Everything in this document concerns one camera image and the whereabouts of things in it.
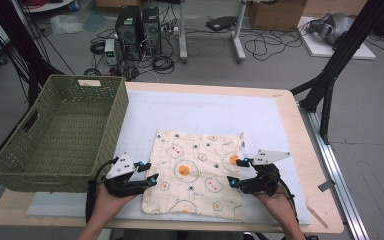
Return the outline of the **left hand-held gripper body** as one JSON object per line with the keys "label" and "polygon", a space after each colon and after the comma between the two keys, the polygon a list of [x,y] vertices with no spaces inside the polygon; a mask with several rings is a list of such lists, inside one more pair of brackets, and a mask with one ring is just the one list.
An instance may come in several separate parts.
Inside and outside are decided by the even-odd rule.
{"label": "left hand-held gripper body", "polygon": [[127,153],[123,153],[115,159],[110,170],[104,177],[104,185],[107,191],[116,197],[123,198],[132,195],[142,194],[147,187],[142,181],[131,181],[130,178],[138,172]]}

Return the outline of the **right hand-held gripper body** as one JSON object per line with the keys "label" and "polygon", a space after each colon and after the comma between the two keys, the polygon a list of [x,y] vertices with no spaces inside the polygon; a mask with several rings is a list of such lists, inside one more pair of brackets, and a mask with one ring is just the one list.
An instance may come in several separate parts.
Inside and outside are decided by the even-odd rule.
{"label": "right hand-held gripper body", "polygon": [[275,162],[286,159],[290,156],[289,152],[259,150],[252,158],[252,166],[256,170],[256,176],[253,178],[240,180],[240,190],[245,194],[264,192],[269,196],[273,195],[281,175]]}

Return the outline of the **cream printed cloth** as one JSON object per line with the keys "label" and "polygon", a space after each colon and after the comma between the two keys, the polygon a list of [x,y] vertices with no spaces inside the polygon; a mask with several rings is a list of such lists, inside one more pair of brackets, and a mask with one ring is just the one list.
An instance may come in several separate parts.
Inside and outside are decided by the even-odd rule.
{"label": "cream printed cloth", "polygon": [[143,212],[242,220],[241,194],[228,181],[241,176],[236,164],[240,148],[237,136],[159,131],[147,171],[158,179],[143,194]]}

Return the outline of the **green woven basket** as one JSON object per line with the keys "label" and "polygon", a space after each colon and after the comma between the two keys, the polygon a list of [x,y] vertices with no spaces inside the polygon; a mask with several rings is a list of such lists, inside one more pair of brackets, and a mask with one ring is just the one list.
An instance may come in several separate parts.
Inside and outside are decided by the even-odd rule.
{"label": "green woven basket", "polygon": [[0,184],[20,192],[85,192],[114,158],[128,103],[121,77],[51,75],[0,150]]}

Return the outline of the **person's left hand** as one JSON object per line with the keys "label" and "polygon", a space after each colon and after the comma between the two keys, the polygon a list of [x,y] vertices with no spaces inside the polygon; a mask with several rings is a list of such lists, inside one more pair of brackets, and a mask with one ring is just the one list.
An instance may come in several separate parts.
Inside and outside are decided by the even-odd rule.
{"label": "person's left hand", "polygon": [[106,223],[116,216],[136,195],[119,198],[111,195],[104,185],[99,185],[92,219]]}

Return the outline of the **person's right hand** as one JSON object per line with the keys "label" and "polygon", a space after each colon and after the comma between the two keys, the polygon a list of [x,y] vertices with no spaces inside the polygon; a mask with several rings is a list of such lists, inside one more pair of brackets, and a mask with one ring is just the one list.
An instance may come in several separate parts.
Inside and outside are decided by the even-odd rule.
{"label": "person's right hand", "polygon": [[292,205],[283,189],[278,188],[271,196],[264,192],[254,193],[254,196],[263,203],[282,228],[298,226]]}

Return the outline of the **grey tape piece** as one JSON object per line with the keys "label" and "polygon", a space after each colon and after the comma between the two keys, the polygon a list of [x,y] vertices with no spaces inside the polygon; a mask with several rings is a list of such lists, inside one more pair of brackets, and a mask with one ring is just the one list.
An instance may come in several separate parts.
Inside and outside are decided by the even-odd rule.
{"label": "grey tape piece", "polygon": [[336,185],[336,183],[333,181],[333,180],[328,180],[322,184],[320,184],[318,186],[318,189],[321,191],[321,192],[324,192],[328,189],[332,189],[334,186]]}

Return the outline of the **white grid mat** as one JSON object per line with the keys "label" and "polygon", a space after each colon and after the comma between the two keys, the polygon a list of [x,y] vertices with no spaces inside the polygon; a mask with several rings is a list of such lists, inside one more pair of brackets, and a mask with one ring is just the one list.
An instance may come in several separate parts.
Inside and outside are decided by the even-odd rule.
{"label": "white grid mat", "polygon": [[[128,97],[129,105],[115,150],[117,157],[127,153],[134,162],[150,163],[151,149],[159,131],[237,136],[241,139],[239,158],[252,158],[259,150],[289,152],[288,158],[275,162],[275,165],[294,196],[300,224],[310,224],[305,194],[287,142],[280,107],[274,98],[139,90],[129,91]],[[256,174],[251,167],[239,169],[240,180]],[[255,197],[239,193],[243,213],[240,221],[197,214],[146,214],[142,210],[143,194],[130,202],[119,216],[157,221],[272,223],[269,213]]]}

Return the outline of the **thin wooden stick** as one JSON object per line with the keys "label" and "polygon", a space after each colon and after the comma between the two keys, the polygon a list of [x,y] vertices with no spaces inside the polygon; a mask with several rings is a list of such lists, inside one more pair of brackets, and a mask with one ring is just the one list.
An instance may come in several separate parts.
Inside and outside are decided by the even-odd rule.
{"label": "thin wooden stick", "polygon": [[313,215],[313,217],[325,228],[328,229],[328,224],[320,217],[320,215],[309,205],[306,205],[308,211]]}

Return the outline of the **small white power supply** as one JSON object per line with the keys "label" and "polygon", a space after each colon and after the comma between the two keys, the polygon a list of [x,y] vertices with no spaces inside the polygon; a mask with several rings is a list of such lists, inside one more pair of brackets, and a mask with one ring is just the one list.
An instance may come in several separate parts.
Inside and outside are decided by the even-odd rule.
{"label": "small white power supply", "polygon": [[105,53],[107,64],[110,66],[115,66],[117,64],[117,55],[116,55],[114,39],[107,39],[105,41],[104,53]]}

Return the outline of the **white floor board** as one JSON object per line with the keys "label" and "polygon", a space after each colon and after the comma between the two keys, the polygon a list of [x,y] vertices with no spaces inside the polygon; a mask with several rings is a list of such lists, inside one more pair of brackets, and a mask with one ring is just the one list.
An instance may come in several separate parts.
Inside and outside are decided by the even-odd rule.
{"label": "white floor board", "polygon": [[[334,53],[333,47],[317,34],[307,32],[309,22],[312,20],[313,17],[301,17],[297,25],[298,33],[300,34],[307,51],[312,57],[330,58]],[[353,55],[353,59],[375,60],[376,56],[365,44],[362,44]]]}

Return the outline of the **black computer tower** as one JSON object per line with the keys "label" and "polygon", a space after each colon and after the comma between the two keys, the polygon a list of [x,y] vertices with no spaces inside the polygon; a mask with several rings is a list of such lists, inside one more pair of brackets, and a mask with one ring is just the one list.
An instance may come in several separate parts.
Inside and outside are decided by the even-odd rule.
{"label": "black computer tower", "polygon": [[143,40],[141,15],[138,6],[124,5],[119,11],[115,24],[121,52],[126,60],[141,59],[139,44]]}
{"label": "black computer tower", "polygon": [[142,24],[147,51],[153,55],[160,55],[162,47],[159,8],[145,7],[142,12]]}

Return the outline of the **flat black box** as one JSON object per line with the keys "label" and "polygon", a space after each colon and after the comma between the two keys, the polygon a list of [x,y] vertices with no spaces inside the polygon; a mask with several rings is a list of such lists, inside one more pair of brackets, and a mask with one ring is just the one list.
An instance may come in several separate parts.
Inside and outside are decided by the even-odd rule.
{"label": "flat black box", "polygon": [[237,18],[234,16],[223,16],[216,19],[212,19],[206,22],[206,26],[215,31],[221,31],[225,29],[229,29],[234,26],[237,22]]}

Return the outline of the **brown cardboard box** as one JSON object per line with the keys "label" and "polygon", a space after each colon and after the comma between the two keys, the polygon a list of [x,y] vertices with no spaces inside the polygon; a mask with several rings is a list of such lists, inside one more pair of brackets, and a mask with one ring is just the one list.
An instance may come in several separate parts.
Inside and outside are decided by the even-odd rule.
{"label": "brown cardboard box", "polygon": [[307,0],[275,0],[254,2],[249,18],[255,30],[294,31],[306,7]]}

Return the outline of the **grey headset device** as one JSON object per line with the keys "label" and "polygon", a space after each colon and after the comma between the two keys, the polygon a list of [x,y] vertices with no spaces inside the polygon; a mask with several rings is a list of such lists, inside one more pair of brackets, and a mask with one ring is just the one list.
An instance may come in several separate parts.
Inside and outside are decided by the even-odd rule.
{"label": "grey headset device", "polygon": [[339,43],[353,23],[354,19],[342,12],[327,13],[320,19],[312,20],[309,23],[308,32],[316,33],[328,44],[334,46]]}

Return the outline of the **teal floor sheet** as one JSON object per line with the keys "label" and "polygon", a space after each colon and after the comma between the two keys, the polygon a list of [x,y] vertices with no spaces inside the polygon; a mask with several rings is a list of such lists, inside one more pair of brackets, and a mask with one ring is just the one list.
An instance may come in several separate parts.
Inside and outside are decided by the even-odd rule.
{"label": "teal floor sheet", "polygon": [[96,32],[107,22],[107,18],[100,12],[92,11],[83,24],[83,28],[88,32]]}

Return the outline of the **clear plastic bag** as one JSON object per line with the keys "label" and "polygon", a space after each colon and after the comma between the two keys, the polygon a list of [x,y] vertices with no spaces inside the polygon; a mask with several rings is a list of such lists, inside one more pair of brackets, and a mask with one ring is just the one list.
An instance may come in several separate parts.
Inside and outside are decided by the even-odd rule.
{"label": "clear plastic bag", "polygon": [[54,35],[75,34],[83,30],[83,25],[76,16],[57,15],[50,19],[52,33]]}

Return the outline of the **black metal frame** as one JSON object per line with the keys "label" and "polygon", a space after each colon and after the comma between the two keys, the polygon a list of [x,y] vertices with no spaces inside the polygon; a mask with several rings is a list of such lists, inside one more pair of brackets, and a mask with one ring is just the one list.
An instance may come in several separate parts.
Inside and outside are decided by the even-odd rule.
{"label": "black metal frame", "polygon": [[328,130],[335,82],[383,13],[384,0],[367,0],[323,70],[315,78],[291,90],[293,95],[309,91],[299,102],[299,106],[307,112],[314,113],[319,103],[323,102],[319,134],[327,145],[329,145]]}
{"label": "black metal frame", "polygon": [[28,83],[27,99],[29,106],[32,106],[38,98],[39,87],[44,86],[50,75],[61,74],[61,71],[46,61],[39,52],[11,0],[0,0],[0,26],[27,64],[27,70],[23,73],[22,67],[10,56],[11,49],[0,39],[0,46],[12,61],[18,76]]}

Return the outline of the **white desk frame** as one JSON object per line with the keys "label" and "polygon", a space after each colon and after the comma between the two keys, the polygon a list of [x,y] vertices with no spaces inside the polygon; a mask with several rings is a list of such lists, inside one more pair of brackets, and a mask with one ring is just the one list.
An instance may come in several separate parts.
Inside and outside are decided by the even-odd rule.
{"label": "white desk frame", "polygon": [[[186,33],[185,33],[185,1],[179,0],[179,9],[180,9],[180,17],[179,17],[179,55],[180,60],[183,63],[186,63],[188,60],[188,52],[187,52],[187,43],[186,43]],[[245,52],[242,47],[242,43],[240,40],[240,33],[242,28],[242,23],[245,15],[247,0],[238,0],[238,14],[237,14],[237,23],[234,31],[231,32],[231,39],[234,44],[236,53],[237,53],[237,62],[241,63],[246,60]]]}

